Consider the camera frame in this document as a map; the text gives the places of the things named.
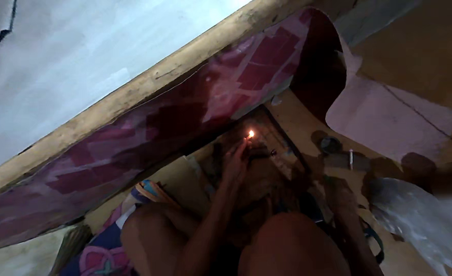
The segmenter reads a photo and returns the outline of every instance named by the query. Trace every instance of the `wooden beam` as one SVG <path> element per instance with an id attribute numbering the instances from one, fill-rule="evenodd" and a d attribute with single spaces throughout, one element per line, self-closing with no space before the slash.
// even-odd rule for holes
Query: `wooden beam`
<path id="1" fill-rule="evenodd" d="M 112 123 L 137 103 L 162 93 L 168 83 L 224 47 L 255 34 L 310 4 L 312 0 L 253 0 L 205 33 L 144 71 L 87 110 L 0 166 L 0 191 L 36 172 L 72 145 Z"/>

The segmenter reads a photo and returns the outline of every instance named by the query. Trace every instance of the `maroon fabric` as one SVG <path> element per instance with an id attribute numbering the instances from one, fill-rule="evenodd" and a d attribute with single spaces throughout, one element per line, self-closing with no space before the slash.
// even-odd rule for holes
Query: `maroon fabric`
<path id="1" fill-rule="evenodd" d="M 296 70 L 309 22 L 300 11 L 222 51 L 0 194 L 0 247 L 84 215 L 149 165 L 258 104 Z"/>

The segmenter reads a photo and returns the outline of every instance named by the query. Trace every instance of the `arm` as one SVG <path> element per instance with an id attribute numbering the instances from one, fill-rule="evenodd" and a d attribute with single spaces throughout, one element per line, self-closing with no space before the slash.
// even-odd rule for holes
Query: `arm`
<path id="1" fill-rule="evenodd" d="M 356 197 L 345 180 L 331 177 L 325 183 L 327 203 L 343 240 L 342 251 L 352 275 L 383 276 L 360 225 Z"/>
<path id="2" fill-rule="evenodd" d="M 239 187 L 245 178 L 247 160 L 241 157 L 247 145 L 248 142 L 244 139 L 235 152 L 226 153 L 223 179 L 219 189 L 209 213 L 179 256 L 175 276 L 205 275 L 209 271 L 233 212 Z"/>

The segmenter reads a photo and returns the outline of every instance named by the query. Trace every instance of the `leg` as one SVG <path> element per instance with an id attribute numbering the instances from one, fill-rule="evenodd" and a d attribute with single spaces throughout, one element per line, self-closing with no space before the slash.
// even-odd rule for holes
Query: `leg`
<path id="1" fill-rule="evenodd" d="M 240 276 L 350 275 L 335 243 L 301 213 L 271 217 L 246 247 Z"/>
<path id="2" fill-rule="evenodd" d="M 150 203 L 129 216 L 120 239 L 139 275 L 172 276 L 177 257 L 198 223 L 183 210 Z"/>

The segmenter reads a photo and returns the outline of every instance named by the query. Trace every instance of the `hand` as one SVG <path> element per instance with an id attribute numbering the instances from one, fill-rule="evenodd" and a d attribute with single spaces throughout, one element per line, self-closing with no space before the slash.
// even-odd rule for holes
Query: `hand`
<path id="1" fill-rule="evenodd" d="M 251 142 L 245 138 L 238 146 L 232 147 L 225 155 L 223 162 L 223 179 L 225 185 L 240 185 L 245 179 L 248 158 L 243 158 L 243 152 Z"/>

